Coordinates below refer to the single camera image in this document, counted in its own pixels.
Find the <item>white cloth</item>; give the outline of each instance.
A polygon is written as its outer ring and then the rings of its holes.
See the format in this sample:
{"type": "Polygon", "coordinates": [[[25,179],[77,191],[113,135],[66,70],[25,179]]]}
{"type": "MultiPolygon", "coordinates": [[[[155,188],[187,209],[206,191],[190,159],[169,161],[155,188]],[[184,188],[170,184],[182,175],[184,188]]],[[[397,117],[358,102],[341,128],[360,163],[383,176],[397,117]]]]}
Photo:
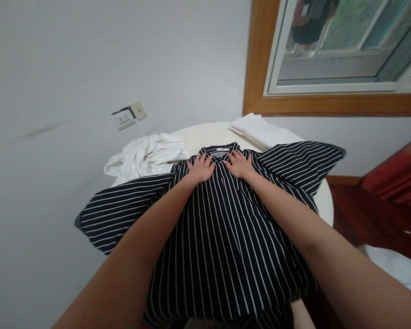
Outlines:
{"type": "Polygon", "coordinates": [[[304,141],[300,136],[289,130],[267,123],[261,115],[249,113],[232,122],[230,130],[242,135],[264,150],[269,150],[277,144],[289,144],[304,141]]]}
{"type": "Polygon", "coordinates": [[[389,249],[375,248],[367,244],[360,246],[370,260],[411,290],[411,260],[389,249]]]}
{"type": "Polygon", "coordinates": [[[117,177],[113,187],[143,176],[166,174],[174,163],[188,158],[183,138],[166,133],[153,134],[128,143],[122,153],[108,160],[104,173],[117,177]]]}

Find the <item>curtain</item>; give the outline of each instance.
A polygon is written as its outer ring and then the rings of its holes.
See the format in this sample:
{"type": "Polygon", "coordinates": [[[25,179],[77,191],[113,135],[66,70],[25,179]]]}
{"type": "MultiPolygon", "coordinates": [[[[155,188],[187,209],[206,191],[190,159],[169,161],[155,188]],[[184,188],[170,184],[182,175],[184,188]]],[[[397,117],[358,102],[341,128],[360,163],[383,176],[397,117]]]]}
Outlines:
{"type": "Polygon", "coordinates": [[[382,199],[411,205],[411,143],[368,173],[361,187],[382,199]]]}

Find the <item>electrical outlet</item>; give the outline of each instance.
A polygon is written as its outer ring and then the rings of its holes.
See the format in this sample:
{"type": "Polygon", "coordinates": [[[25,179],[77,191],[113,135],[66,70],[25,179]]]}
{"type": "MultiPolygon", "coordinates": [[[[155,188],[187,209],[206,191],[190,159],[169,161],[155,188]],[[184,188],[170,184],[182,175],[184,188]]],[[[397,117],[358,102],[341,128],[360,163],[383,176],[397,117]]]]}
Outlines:
{"type": "Polygon", "coordinates": [[[143,108],[141,102],[131,104],[129,107],[131,108],[132,112],[134,113],[134,117],[137,120],[142,120],[143,118],[147,117],[145,109],[143,108]]]}
{"type": "Polygon", "coordinates": [[[125,107],[120,111],[114,112],[111,114],[110,119],[117,130],[125,129],[136,122],[129,107],[125,107]]]}

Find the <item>white towel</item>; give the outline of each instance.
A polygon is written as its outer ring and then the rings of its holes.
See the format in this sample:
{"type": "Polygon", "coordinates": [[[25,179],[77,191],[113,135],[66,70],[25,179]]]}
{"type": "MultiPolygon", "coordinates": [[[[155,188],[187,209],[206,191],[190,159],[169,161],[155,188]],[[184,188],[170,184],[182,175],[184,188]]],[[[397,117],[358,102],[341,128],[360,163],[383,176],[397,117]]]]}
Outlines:
{"type": "Polygon", "coordinates": [[[183,138],[153,134],[132,140],[122,153],[108,160],[104,173],[116,177],[113,187],[143,176],[166,174],[174,163],[188,158],[183,138]]]}
{"type": "Polygon", "coordinates": [[[304,141],[287,129],[267,123],[261,115],[247,114],[236,119],[230,130],[242,135],[264,150],[269,150],[277,144],[290,144],[304,141]]]}

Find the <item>black and white striped shirt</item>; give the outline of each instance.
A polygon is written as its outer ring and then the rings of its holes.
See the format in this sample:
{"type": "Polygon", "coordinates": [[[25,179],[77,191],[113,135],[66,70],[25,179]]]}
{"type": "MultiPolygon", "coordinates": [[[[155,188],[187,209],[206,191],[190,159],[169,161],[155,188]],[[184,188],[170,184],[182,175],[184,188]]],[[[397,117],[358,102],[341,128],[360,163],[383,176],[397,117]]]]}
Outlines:
{"type": "MultiPolygon", "coordinates": [[[[216,168],[194,189],[157,262],[143,316],[152,327],[185,318],[230,323],[250,317],[262,328],[292,327],[290,302],[317,289],[306,262],[259,197],[225,168],[226,153],[238,149],[232,143],[199,152],[214,155],[216,168]]],[[[315,212],[313,196],[345,155],[343,149],[319,142],[242,153],[252,155],[261,176],[315,212]]],[[[77,226],[109,254],[129,227],[187,173],[182,161],[171,173],[103,190],[80,213],[77,226]]]]}

